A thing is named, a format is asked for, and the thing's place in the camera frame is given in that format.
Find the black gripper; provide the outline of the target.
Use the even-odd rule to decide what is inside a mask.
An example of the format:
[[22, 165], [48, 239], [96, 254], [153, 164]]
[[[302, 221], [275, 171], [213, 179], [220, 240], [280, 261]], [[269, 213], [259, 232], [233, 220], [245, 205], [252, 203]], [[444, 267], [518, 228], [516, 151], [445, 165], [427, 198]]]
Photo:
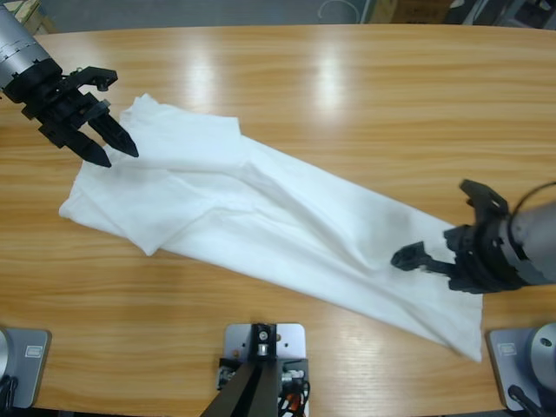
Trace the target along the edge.
[[436, 261], [424, 242], [399, 249], [390, 263], [402, 271], [422, 269], [429, 273], [450, 274], [448, 286], [454, 291], [490, 294], [513, 291], [527, 286], [505, 257], [500, 225], [504, 219], [462, 225], [444, 232], [447, 248], [454, 252], [454, 265]]
[[77, 69], [64, 75], [52, 58], [34, 60], [28, 69], [8, 71], [3, 93], [14, 103], [23, 103], [22, 113], [41, 123], [40, 131], [58, 148], [68, 146], [85, 162], [110, 168], [103, 148], [79, 131], [88, 123], [113, 149], [138, 157], [130, 134], [109, 114], [109, 105], [90, 93], [79, 90], [83, 85], [99, 91], [109, 89], [109, 71], [97, 67]]

